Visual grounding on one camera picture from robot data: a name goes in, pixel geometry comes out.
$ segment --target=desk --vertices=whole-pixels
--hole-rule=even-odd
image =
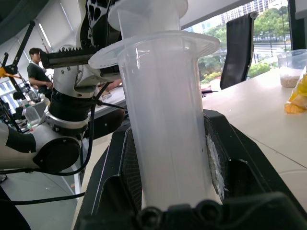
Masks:
[[[124,94],[124,89],[123,87],[118,87],[115,88],[113,90],[110,91],[110,93],[112,94],[112,96],[108,99],[106,99],[104,102],[105,103],[109,103],[109,104],[114,104],[114,105],[118,105],[118,106],[125,106],[126,105],[126,101],[125,101],[125,94]],[[101,117],[103,115],[106,115],[114,110],[116,110],[117,108],[114,107],[109,107],[109,106],[96,106],[95,109],[95,119],[98,117]]]
[[[84,177],[83,177],[83,182],[82,182],[82,186],[81,186],[81,192],[82,193],[86,191],[86,188],[87,188],[87,185],[89,183],[93,168],[96,165],[96,163],[98,162],[98,160],[101,158],[104,151],[109,146],[111,138],[112,138],[112,133],[109,134],[109,135],[106,135],[104,137],[98,138],[98,139],[93,141],[93,150],[92,150],[91,158],[90,158],[90,160],[89,160],[89,162],[86,166]],[[78,217],[82,201],[83,201],[83,197],[78,198],[78,203],[77,203],[77,207],[76,207],[76,211],[75,211],[75,214],[74,214],[74,217],[73,217],[73,222],[72,222],[72,227],[71,227],[72,230],[74,228],[76,219]]]
[[[307,113],[283,111],[292,88],[280,85],[272,70],[203,98],[203,108],[216,110],[241,132],[271,150],[307,167]]]

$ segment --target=black chair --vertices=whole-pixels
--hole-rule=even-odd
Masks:
[[[258,13],[252,12],[227,22],[227,54],[221,76],[221,89],[246,80],[253,56],[254,21]],[[203,96],[212,90],[202,90]]]

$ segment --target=man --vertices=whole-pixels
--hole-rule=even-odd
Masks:
[[[39,48],[31,48],[29,51],[31,62],[27,68],[29,82],[31,86],[37,86],[39,91],[43,93],[49,100],[51,100],[53,83],[45,75],[46,70],[42,69],[38,63],[41,61]]]

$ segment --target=plastic container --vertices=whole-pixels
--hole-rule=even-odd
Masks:
[[[176,9],[182,6],[176,2],[187,1],[140,2],[124,0],[111,8],[109,17],[118,14],[126,39],[100,50],[89,63],[94,68],[118,63],[146,205],[195,207],[215,199],[197,60],[215,52],[219,41],[179,30]]]
[[[293,88],[305,66],[307,66],[307,50],[298,49],[277,56],[280,82],[283,87]]]
[[[44,100],[46,106],[50,105],[50,100],[44,94],[40,94],[39,97]]]
[[[38,115],[36,109],[29,104],[25,105],[24,116],[32,128],[34,128],[35,125],[38,125],[40,122],[40,116]]]

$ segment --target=translucent plastic cup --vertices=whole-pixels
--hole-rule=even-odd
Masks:
[[[215,199],[207,159],[197,59],[216,38],[180,31],[187,0],[121,0],[109,23],[122,41],[91,57],[92,68],[118,63],[147,206],[194,207]]]
[[[295,87],[307,66],[307,50],[298,49],[277,56],[280,82],[283,87]]]
[[[25,108],[24,116],[32,127],[40,122],[40,116],[38,115],[36,109],[32,106],[27,106]]]
[[[213,198],[196,54],[192,41],[171,37],[118,57],[145,202],[162,210]]]

